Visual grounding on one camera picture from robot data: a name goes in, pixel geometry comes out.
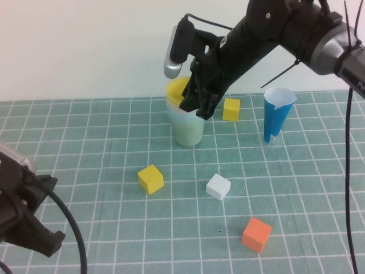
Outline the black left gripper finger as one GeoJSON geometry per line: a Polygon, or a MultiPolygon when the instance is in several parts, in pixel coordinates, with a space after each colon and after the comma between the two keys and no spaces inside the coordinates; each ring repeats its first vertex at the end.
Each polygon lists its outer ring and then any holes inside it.
{"type": "Polygon", "coordinates": [[[58,251],[66,235],[53,233],[34,215],[24,213],[23,219],[8,231],[8,243],[51,257],[58,251]]]}
{"type": "Polygon", "coordinates": [[[53,193],[58,179],[51,175],[38,175],[31,185],[37,191],[37,197],[40,200],[44,200],[48,197],[49,193],[53,193]]]}

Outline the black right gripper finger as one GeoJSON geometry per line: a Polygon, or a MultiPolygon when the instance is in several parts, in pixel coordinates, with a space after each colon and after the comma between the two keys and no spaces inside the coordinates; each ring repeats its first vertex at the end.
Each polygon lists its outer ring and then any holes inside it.
{"type": "Polygon", "coordinates": [[[184,111],[203,111],[202,87],[199,78],[190,78],[182,93],[183,99],[179,108],[184,111]]]}
{"type": "Polygon", "coordinates": [[[220,96],[217,94],[208,94],[199,97],[199,108],[196,115],[202,119],[209,119],[213,116],[217,105],[220,102],[220,96]]]}

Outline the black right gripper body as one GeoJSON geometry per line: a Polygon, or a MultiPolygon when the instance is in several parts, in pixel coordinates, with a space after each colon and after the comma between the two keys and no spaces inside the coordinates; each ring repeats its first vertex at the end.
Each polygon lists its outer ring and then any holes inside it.
{"type": "Polygon", "coordinates": [[[247,15],[224,37],[191,27],[194,56],[190,94],[224,94],[279,43],[281,19],[247,15]]]}

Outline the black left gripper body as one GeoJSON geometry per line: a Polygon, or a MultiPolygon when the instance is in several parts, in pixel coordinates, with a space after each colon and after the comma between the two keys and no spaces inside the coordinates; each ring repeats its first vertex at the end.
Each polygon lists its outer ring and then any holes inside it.
{"type": "Polygon", "coordinates": [[[41,224],[34,213],[43,198],[32,186],[36,178],[28,166],[1,159],[1,241],[28,243],[39,233],[41,224]]]}

